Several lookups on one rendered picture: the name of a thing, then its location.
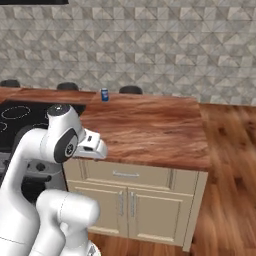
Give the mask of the cream drawer front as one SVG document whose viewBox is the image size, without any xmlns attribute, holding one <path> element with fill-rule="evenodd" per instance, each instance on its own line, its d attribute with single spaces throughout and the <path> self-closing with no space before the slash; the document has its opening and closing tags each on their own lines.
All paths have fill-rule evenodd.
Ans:
<svg viewBox="0 0 256 256">
<path fill-rule="evenodd" d="M 112 163 L 105 161 L 81 160 L 81 172 L 87 180 L 137 184 L 168 188 L 172 172 L 168 168 Z M 113 171 L 120 173 L 138 173 L 137 178 L 113 176 Z"/>
</svg>

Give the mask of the black stool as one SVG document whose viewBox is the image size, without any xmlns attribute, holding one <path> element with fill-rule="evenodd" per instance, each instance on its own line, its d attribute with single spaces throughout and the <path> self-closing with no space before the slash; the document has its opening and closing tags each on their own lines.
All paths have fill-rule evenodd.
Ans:
<svg viewBox="0 0 256 256">
<path fill-rule="evenodd" d="M 119 92 L 122 94 L 142 94 L 143 93 L 142 89 L 135 85 L 123 86 L 120 88 Z"/>
<path fill-rule="evenodd" d="M 7 79 L 0 82 L 1 87 L 11 87 L 11 88 L 19 88 L 20 83 L 15 79 Z"/>
<path fill-rule="evenodd" d="M 79 91 L 79 87 L 73 82 L 63 82 L 57 85 L 57 90 L 75 90 Z"/>
</svg>

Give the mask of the black hob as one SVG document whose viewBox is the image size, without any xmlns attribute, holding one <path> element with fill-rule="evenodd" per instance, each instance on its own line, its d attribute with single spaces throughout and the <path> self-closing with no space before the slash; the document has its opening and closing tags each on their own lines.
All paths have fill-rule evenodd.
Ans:
<svg viewBox="0 0 256 256">
<path fill-rule="evenodd" d="M 49 102 L 5 100 L 0 103 L 0 152 L 10 153 L 19 130 L 27 125 L 48 128 Z"/>
</svg>

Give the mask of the black range hood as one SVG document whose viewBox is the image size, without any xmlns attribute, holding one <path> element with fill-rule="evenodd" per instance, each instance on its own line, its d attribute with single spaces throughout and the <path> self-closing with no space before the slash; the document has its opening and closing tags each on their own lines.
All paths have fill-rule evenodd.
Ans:
<svg viewBox="0 0 256 256">
<path fill-rule="evenodd" d="M 0 5 L 67 5 L 69 0 L 0 0 Z"/>
</svg>

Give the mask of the grey oven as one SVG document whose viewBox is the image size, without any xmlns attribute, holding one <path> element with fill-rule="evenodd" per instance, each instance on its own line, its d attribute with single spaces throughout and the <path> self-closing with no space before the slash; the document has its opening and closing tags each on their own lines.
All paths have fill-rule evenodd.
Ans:
<svg viewBox="0 0 256 256">
<path fill-rule="evenodd" d="M 9 165 L 9 158 L 9 153 L 0 152 L 0 185 L 5 170 Z M 36 165 L 38 163 L 43 163 L 46 166 L 46 169 L 39 172 L 36 169 Z M 27 164 L 27 171 L 22 181 L 22 194 L 29 202 L 35 204 L 38 196 L 45 189 L 67 190 L 63 165 L 39 160 L 31 160 Z"/>
</svg>

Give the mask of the cream cupboard door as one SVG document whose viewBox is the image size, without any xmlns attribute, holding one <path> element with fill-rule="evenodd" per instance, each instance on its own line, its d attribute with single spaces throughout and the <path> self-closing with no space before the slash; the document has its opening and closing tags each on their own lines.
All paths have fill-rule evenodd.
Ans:
<svg viewBox="0 0 256 256">
<path fill-rule="evenodd" d="M 78 193 L 97 200 L 100 205 L 100 217 L 89 229 L 90 232 L 127 237 L 127 188 L 124 186 L 103 185 L 90 182 L 68 182 L 70 192 Z M 118 194 L 124 194 L 124 214 L 119 214 Z"/>
<path fill-rule="evenodd" d="M 130 192 L 136 194 L 135 216 L 130 214 Z M 128 189 L 129 237 L 182 245 L 192 196 L 146 189 Z"/>
</svg>

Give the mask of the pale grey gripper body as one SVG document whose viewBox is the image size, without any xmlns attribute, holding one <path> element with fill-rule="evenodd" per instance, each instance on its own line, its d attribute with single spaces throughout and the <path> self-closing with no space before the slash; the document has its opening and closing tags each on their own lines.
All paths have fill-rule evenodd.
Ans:
<svg viewBox="0 0 256 256">
<path fill-rule="evenodd" d="M 99 140 L 96 143 L 82 141 L 78 144 L 73 156 L 93 159 L 105 159 L 107 157 L 107 153 L 107 146 L 103 140 Z"/>
</svg>

